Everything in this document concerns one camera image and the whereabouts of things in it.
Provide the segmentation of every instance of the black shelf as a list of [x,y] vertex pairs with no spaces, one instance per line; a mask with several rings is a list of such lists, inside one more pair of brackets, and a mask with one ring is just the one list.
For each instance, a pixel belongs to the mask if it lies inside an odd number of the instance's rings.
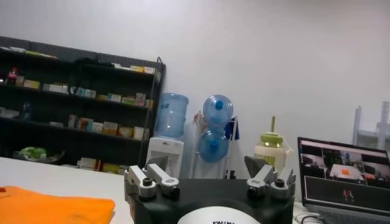
[[[139,60],[117,55],[72,49],[27,40],[0,37],[0,46],[20,47],[41,55],[0,49],[0,77],[17,67],[25,80],[40,82],[40,88],[0,84],[0,107],[21,111],[30,103],[30,121],[0,117],[0,156],[10,157],[24,147],[44,147],[49,151],[66,151],[62,164],[76,165],[81,157],[100,159],[103,163],[139,165],[145,163],[149,141],[110,136],[86,130],[49,125],[50,121],[67,124],[69,115],[93,119],[95,122],[114,122],[121,127],[153,127],[158,110],[166,66],[156,61]],[[110,66],[147,66],[155,74],[130,71]],[[121,96],[146,95],[153,107],[139,107],[121,102],[99,100],[65,93],[44,91],[44,83],[64,83],[92,89],[97,94]]]
[[3,49],[0,49],[0,55],[2,57],[6,57],[12,60],[34,61],[34,62],[50,63],[50,64],[54,63],[58,65],[72,64],[70,61],[63,61],[58,58],[45,57],[45,56],[35,55],[35,54],[27,54],[27,53],[22,53],[17,51],[8,51]]
[[67,131],[70,133],[74,133],[76,135],[87,135],[94,138],[104,138],[106,140],[114,140],[114,141],[125,141],[125,142],[138,142],[141,143],[141,140],[133,139],[133,138],[125,138],[122,136],[113,136],[113,135],[105,135],[102,133],[96,133],[92,131],[86,131],[86,130],[80,130],[76,128],[68,128],[68,127],[59,127],[54,126],[50,124],[45,124],[41,122],[35,122],[35,121],[24,121],[21,119],[12,119],[7,117],[0,117],[0,123],[5,125],[19,125],[23,126],[24,128],[31,128],[31,130],[35,128],[44,128],[51,131]]
[[94,75],[107,75],[109,78],[112,78],[113,76],[121,76],[129,79],[145,80],[150,82],[153,82],[155,76],[154,74],[136,72],[106,65],[85,65],[85,70]]
[[141,107],[137,105],[131,105],[126,103],[119,103],[109,100],[99,100],[97,98],[92,97],[83,97],[83,96],[77,96],[77,95],[70,95],[70,94],[64,94],[64,93],[58,93],[58,92],[52,92],[52,91],[45,91],[41,89],[34,89],[34,88],[28,88],[23,86],[7,86],[7,85],[0,85],[0,90],[6,89],[9,91],[22,91],[28,94],[42,94],[42,95],[48,95],[48,96],[56,96],[56,97],[62,97],[64,99],[69,100],[79,100],[81,102],[85,103],[97,103],[100,105],[107,105],[109,107],[123,107],[123,108],[129,108],[133,110],[143,110],[147,111],[148,107]]

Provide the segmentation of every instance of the robotic hand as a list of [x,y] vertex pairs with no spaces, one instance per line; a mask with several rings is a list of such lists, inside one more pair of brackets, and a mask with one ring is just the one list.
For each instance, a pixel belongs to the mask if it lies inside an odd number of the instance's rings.
[[246,156],[248,180],[170,177],[166,159],[125,172],[125,199],[135,224],[284,224],[293,222],[296,176]]

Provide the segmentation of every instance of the laptop screen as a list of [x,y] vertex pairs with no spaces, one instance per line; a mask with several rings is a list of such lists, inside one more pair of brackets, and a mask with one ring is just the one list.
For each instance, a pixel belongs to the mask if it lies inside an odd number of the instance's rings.
[[304,203],[390,214],[385,151],[298,138]]

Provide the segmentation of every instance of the water bottle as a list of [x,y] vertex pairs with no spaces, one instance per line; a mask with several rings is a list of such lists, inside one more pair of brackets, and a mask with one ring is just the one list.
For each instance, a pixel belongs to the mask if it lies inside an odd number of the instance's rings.
[[203,104],[203,114],[209,129],[223,129],[233,116],[233,104],[223,95],[212,95]]
[[198,151],[200,157],[207,163],[216,163],[226,156],[229,142],[225,133],[206,131],[199,140]]
[[157,135],[170,138],[183,135],[187,105],[187,97],[175,93],[163,93],[157,114]]

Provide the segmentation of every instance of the plastic bottle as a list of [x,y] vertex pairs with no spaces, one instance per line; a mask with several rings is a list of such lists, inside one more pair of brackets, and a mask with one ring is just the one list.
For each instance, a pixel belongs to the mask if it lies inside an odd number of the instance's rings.
[[187,105],[187,97],[175,93],[163,93],[156,121],[157,135],[170,138],[183,135]]
[[206,131],[199,140],[200,157],[207,163],[216,163],[226,156],[229,142],[224,133]]
[[203,104],[203,114],[209,129],[223,129],[233,116],[233,104],[226,96],[212,95]]
[[271,132],[260,136],[260,141],[255,146],[255,157],[264,159],[273,166],[277,172],[281,172],[286,163],[288,151],[283,146],[283,137],[274,132],[275,117],[272,117]]

